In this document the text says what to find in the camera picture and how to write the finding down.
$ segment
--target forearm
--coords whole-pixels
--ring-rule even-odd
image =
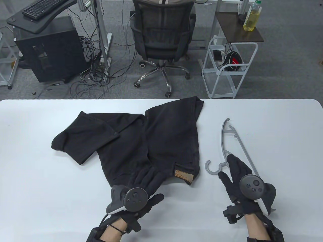
[[[270,240],[265,225],[256,214],[246,214],[245,221],[247,223],[249,238],[258,240]]]
[[[115,221],[112,225],[120,229],[121,231],[125,231],[128,226],[126,222],[121,218]],[[100,237],[100,240],[103,240],[105,242],[119,242],[121,240],[121,236],[122,234],[118,230],[111,226],[108,226]]]

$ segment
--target leather patch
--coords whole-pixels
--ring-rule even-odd
[[[183,172],[183,171],[179,171],[179,170],[175,170],[175,176],[189,182],[190,184],[193,181],[194,175]]]

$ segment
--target hand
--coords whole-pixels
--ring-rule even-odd
[[[252,174],[252,170],[234,155],[228,155],[226,160],[229,163],[232,182],[224,172],[219,172],[218,176],[225,186],[231,201],[235,204],[241,203],[244,214],[261,212],[259,205],[254,200],[246,198],[239,186],[241,178]]]
[[[143,188],[147,192],[148,197],[150,197],[156,192],[165,179],[165,175],[156,168],[152,166],[141,167],[131,175],[127,188]],[[127,232],[130,232],[131,230],[138,232],[140,231],[141,226],[137,220],[150,212],[151,208],[160,203],[163,199],[163,194],[157,194],[148,200],[146,206],[142,210],[138,212],[120,211],[111,215],[102,225],[109,225],[119,218],[122,218],[128,224]]]
[[[137,169],[129,179],[128,188],[140,187],[143,188],[148,197],[153,195],[161,186],[166,176],[158,171],[155,167],[148,166]]]

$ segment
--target yellow liquid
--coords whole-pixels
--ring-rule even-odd
[[[243,28],[245,31],[253,31],[256,27],[256,24],[258,22],[260,16],[260,12],[257,10],[252,10],[250,12],[249,18],[247,22],[243,25]]]

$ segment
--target black keyboard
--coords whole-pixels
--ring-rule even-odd
[[[43,16],[51,13],[51,11],[68,0],[37,0],[21,12],[28,18],[39,20]]]

